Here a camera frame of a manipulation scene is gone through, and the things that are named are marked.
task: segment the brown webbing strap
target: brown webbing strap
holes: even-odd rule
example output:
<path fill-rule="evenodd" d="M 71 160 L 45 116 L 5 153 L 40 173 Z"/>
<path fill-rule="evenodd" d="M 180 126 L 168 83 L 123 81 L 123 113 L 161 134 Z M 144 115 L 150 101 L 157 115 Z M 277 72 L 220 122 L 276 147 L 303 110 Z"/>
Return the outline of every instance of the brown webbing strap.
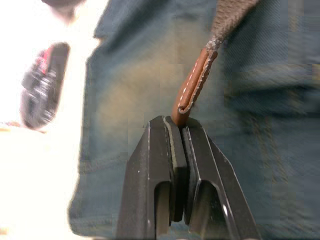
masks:
<path fill-rule="evenodd" d="M 172 109 L 171 118 L 178 127 L 186 124 L 191 108 L 210 73 L 211 65 L 218 56 L 218 48 L 258 2 L 259 0 L 218 0 L 211 28 L 212 38 L 202 49 L 192 70 L 180 87 Z"/>

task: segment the metal tool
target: metal tool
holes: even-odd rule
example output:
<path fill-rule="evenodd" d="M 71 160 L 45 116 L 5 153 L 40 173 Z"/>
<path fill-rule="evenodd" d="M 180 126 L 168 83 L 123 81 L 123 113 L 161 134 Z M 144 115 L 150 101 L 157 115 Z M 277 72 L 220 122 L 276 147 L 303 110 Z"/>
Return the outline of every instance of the metal tool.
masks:
<path fill-rule="evenodd" d="M 228 159 L 195 119 L 158 116 L 127 162 L 117 239 L 156 239 L 183 219 L 202 239 L 259 240 Z"/>

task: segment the blue denim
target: blue denim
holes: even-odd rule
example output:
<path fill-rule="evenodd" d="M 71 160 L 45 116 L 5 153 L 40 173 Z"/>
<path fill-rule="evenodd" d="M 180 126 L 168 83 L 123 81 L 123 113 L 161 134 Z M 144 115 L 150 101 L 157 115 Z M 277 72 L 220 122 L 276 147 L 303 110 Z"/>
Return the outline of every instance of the blue denim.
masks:
<path fill-rule="evenodd" d="M 88 59 L 72 231 L 115 236 L 126 162 L 171 113 L 216 0 L 110 0 Z M 263 239 L 320 236 L 320 1 L 261 0 L 219 51 L 191 117 L 230 160 Z M 194 239 L 174 223 L 161 239 Z"/>

